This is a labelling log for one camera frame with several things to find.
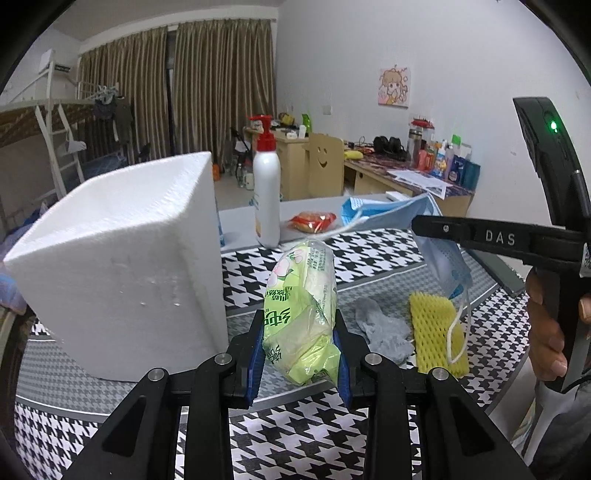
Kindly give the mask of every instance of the qr code label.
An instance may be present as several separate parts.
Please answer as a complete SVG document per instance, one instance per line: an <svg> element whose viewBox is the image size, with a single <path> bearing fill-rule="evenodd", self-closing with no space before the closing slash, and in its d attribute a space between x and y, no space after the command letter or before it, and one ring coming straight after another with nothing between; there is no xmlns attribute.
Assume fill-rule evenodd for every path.
<svg viewBox="0 0 591 480"><path fill-rule="evenodd" d="M591 277L591 253L587 244L583 245L583 258L581 259L581 277Z"/></svg>

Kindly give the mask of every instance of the ceiling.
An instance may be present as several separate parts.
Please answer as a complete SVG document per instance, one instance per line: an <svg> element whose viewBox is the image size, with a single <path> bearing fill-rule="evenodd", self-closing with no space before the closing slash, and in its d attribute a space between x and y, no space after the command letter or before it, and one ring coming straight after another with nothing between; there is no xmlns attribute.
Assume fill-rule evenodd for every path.
<svg viewBox="0 0 591 480"><path fill-rule="evenodd" d="M278 7L282 3L283 0L76 0L53 27L84 41L117 25L158 15L229 5Z"/></svg>

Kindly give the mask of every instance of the wooden chair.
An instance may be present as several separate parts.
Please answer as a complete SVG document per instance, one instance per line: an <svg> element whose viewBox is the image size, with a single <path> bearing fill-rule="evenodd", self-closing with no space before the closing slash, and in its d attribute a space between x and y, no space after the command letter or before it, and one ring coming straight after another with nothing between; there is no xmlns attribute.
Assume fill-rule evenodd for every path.
<svg viewBox="0 0 591 480"><path fill-rule="evenodd" d="M345 148L340 138L310 134L308 190L311 198L343 194Z"/></svg>

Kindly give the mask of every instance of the metal screw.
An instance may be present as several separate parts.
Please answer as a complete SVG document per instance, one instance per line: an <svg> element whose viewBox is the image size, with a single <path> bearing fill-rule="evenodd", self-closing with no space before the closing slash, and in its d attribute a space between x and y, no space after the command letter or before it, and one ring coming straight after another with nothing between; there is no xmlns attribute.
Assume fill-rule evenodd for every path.
<svg viewBox="0 0 591 480"><path fill-rule="evenodd" d="M433 377L436 380L447 380L449 378L449 372L444 368L436 368L433 370Z"/></svg>
<svg viewBox="0 0 591 480"><path fill-rule="evenodd" d="M379 353L368 353L365 355L365 361L370 365L379 365L382 363L382 356Z"/></svg>
<svg viewBox="0 0 591 480"><path fill-rule="evenodd" d="M227 365L232 361L232 355L230 355L229 353L219 353L214 358L214 361L218 365Z"/></svg>
<svg viewBox="0 0 591 480"><path fill-rule="evenodd" d="M163 376L164 376L164 370L162 370L161 368L153 368L152 370L150 370L148 372L148 378L152 382L157 382L158 380L162 380Z"/></svg>

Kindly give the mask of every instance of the human hand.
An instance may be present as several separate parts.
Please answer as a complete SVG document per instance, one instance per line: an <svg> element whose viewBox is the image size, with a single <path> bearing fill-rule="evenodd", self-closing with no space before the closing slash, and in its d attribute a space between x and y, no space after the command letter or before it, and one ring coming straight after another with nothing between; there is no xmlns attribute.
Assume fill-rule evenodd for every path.
<svg viewBox="0 0 591 480"><path fill-rule="evenodd" d="M527 313L530 316L530 360L535 376L544 382L556 380L566 375L567 362L562 350L564 335L558 322L552 319L543 306L544 288L534 269L530 270L525 281L525 289L530 296ZM591 324L591 295L579 301L579 318Z"/></svg>

